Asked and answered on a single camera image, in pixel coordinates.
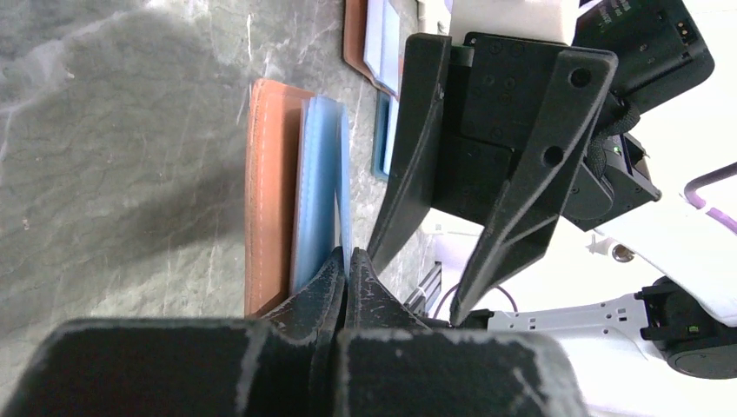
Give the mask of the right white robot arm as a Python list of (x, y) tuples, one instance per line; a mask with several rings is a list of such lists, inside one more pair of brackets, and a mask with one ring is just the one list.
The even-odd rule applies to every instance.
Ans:
[(492, 288), (539, 261), (560, 219), (661, 272), (589, 307), (487, 316), (490, 330), (611, 338), (702, 381), (736, 376), (736, 234), (664, 200), (631, 136), (643, 113), (706, 81), (707, 45), (681, 1), (601, 1), (559, 41), (536, 14), (458, 1), (449, 35), (405, 45), (393, 160), (368, 246), (386, 266), (431, 209), (481, 224), (449, 310), (464, 325)]

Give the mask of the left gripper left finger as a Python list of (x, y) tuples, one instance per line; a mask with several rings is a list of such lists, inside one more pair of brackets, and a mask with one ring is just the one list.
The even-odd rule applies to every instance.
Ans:
[(346, 278), (335, 249), (262, 318), (89, 318), (38, 347), (5, 416), (327, 416)]

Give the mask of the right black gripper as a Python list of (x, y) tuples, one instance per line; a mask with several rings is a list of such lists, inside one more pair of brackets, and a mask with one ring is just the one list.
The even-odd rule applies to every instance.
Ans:
[(490, 289), (545, 255), (618, 59), (478, 31), (449, 64), (451, 50), (448, 36), (407, 39), (388, 186), (367, 252), (381, 274), (431, 204), (486, 224), (451, 304), (459, 326)]

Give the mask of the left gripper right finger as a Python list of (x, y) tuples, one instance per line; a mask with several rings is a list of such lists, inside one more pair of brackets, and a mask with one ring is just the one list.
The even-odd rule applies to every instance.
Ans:
[(585, 416), (574, 371), (535, 333), (425, 328), (379, 282), (368, 254), (351, 259), (336, 339), (340, 416)]

